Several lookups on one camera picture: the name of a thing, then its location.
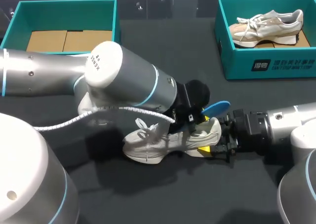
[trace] teal box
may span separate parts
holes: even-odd
[[[234,46],[229,26],[271,10],[304,13],[303,32],[310,47],[251,48]],[[316,77],[316,0],[219,0],[215,36],[226,79]],[[253,71],[265,63],[262,71]]]
[[[112,41],[120,41],[117,0],[20,1],[0,49],[26,50],[32,31],[112,31]],[[87,52],[46,52],[84,54]]]

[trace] yellow tag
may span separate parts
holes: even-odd
[[[202,151],[206,151],[206,152],[211,152],[211,147],[210,146],[207,146],[207,147],[201,147],[201,148],[198,148]]]

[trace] beige sneaker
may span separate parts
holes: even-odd
[[[303,26],[303,12],[280,14],[274,10],[250,19],[237,18],[238,23],[229,27],[233,42],[241,47],[253,48],[263,40],[278,44],[295,45]]]

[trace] shoe sole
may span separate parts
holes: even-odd
[[[234,44],[237,46],[241,46],[244,48],[254,48],[258,43],[262,41],[271,41],[277,44],[282,44],[282,45],[295,45],[298,41],[298,35],[293,35],[293,36],[286,36],[286,37],[265,37],[260,40],[256,41],[238,41],[238,40],[233,40]]]
[[[170,152],[167,152],[166,154],[162,155],[162,156],[158,156],[158,157],[153,157],[153,158],[139,158],[139,157],[133,157],[130,155],[127,155],[126,153],[124,153],[128,158],[137,161],[137,162],[141,162],[141,163],[145,163],[145,164],[159,164],[163,158],[165,156],[167,156]],[[185,154],[189,155],[189,156],[193,156],[193,157],[203,157],[203,158],[207,158],[207,157],[212,157],[211,153],[209,152],[204,152],[202,150],[199,149],[192,149],[192,150],[187,150],[184,151]]]

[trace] logo on box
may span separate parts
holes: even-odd
[[[255,60],[251,71],[267,71],[271,60]]]

